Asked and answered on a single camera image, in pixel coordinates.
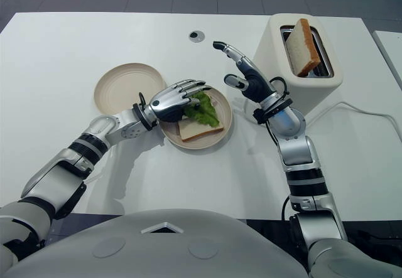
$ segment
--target black cable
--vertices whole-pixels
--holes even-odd
[[[282,77],[279,77],[279,76],[272,78],[269,82],[271,83],[271,82],[274,82],[275,80],[279,80],[281,83],[283,83],[283,93],[282,93],[281,98],[278,99],[278,101],[284,100],[286,95],[289,95],[288,85],[286,84],[285,79],[283,79]]]
[[[276,146],[278,146],[278,140],[277,140],[277,138],[274,136],[274,134],[271,132],[271,130],[269,129],[268,121],[265,122],[265,126],[266,126],[266,129],[267,129],[269,135],[271,136],[272,141],[274,142],[274,144],[275,144]]]
[[[283,205],[282,205],[281,221],[282,221],[283,225],[285,225],[285,208],[286,208],[286,204],[288,202],[289,202],[289,196],[285,199],[285,201],[283,202]]]
[[[141,109],[144,110],[145,105],[146,105],[144,95],[140,92],[140,93],[138,93],[138,96],[139,96],[139,101],[141,102],[139,105],[141,106]]]
[[[288,230],[288,227],[286,226],[286,222],[285,222],[285,208],[286,208],[286,204],[289,202],[289,196],[285,199],[285,201],[283,202],[282,205],[282,212],[281,212],[281,222],[283,225],[283,229],[285,229],[286,234],[288,236],[288,241],[291,241],[291,237],[290,237],[290,231]]]

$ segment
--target empty plate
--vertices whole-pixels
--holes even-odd
[[[148,102],[164,88],[165,82],[154,68],[144,63],[127,63],[108,71],[98,81],[95,104],[103,114],[113,115],[140,103],[139,92]]]
[[[217,144],[226,136],[232,125],[233,115],[231,105],[227,101],[226,97],[214,88],[205,91],[205,93],[211,98],[211,103],[215,107],[216,114],[219,121],[224,126],[224,130],[213,134],[206,134],[193,140],[183,142],[180,137],[177,123],[161,121],[160,126],[162,128],[162,132],[170,140],[170,142],[182,148],[204,149]]]

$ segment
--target silver finger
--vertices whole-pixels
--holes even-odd
[[[181,92],[182,92],[182,91],[186,91],[186,90],[188,90],[188,89],[190,89],[190,88],[194,88],[194,87],[196,87],[197,85],[205,85],[205,81],[203,81],[203,80],[196,80],[196,81],[193,81],[193,82],[186,83],[185,85],[182,86]]]
[[[182,85],[185,85],[186,83],[194,82],[194,81],[195,81],[194,79],[185,79],[185,80],[182,80],[181,82],[175,83],[175,84],[172,85],[171,87],[172,87],[172,88],[181,87]]]
[[[188,98],[188,104],[199,104],[200,100],[197,98]]]
[[[197,87],[191,88],[190,90],[185,91],[184,97],[189,97],[201,91],[210,90],[212,87],[210,85],[199,85]]]

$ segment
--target sandwich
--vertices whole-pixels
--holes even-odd
[[[187,142],[206,134],[223,131],[224,126],[219,122],[210,97],[204,92],[199,92],[192,98],[199,99],[200,103],[184,108],[185,117],[178,122],[182,141]]]

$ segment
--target white cable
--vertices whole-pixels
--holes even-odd
[[[397,133],[397,135],[399,137],[399,140],[402,142],[401,130],[399,129],[399,125],[398,125],[397,121],[395,120],[395,118],[393,116],[391,116],[389,114],[368,112],[366,110],[359,109],[358,107],[355,107],[355,106],[353,106],[353,105],[351,105],[351,104],[349,104],[348,102],[345,102],[345,101],[340,101],[340,102],[332,105],[331,107],[327,108],[325,111],[323,111],[322,113],[320,113],[319,115],[314,117],[312,120],[310,120],[309,123],[307,124],[307,126],[310,126],[310,125],[314,124],[317,120],[319,120],[319,118],[321,118],[322,116],[324,116],[325,114],[327,114],[328,112],[330,112],[331,110],[333,110],[334,108],[336,108],[340,104],[347,105],[351,109],[355,110],[356,112],[362,113],[362,114],[380,116],[380,117],[387,118],[391,122],[392,127],[394,128],[394,130],[396,131],[396,133]]]

